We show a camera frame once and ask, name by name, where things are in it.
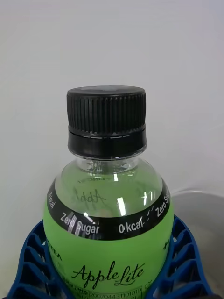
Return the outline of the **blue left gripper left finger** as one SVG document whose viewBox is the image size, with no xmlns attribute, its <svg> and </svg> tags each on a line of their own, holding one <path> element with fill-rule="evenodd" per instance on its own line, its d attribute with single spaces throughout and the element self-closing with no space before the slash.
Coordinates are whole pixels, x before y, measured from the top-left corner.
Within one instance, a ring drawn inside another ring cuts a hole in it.
<svg viewBox="0 0 224 299">
<path fill-rule="evenodd" d="M 51 261 L 43 222 L 27 236 L 21 249 L 15 280 L 8 299 L 73 299 Z"/>
</svg>

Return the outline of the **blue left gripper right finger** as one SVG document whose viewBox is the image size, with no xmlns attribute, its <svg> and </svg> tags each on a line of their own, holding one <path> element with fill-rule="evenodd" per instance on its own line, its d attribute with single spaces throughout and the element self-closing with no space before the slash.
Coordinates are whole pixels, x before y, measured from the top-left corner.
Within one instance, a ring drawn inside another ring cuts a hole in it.
<svg viewBox="0 0 224 299">
<path fill-rule="evenodd" d="M 202 299 L 213 295 L 196 241 L 186 224 L 174 217 L 167 259 L 146 299 Z"/>
</svg>

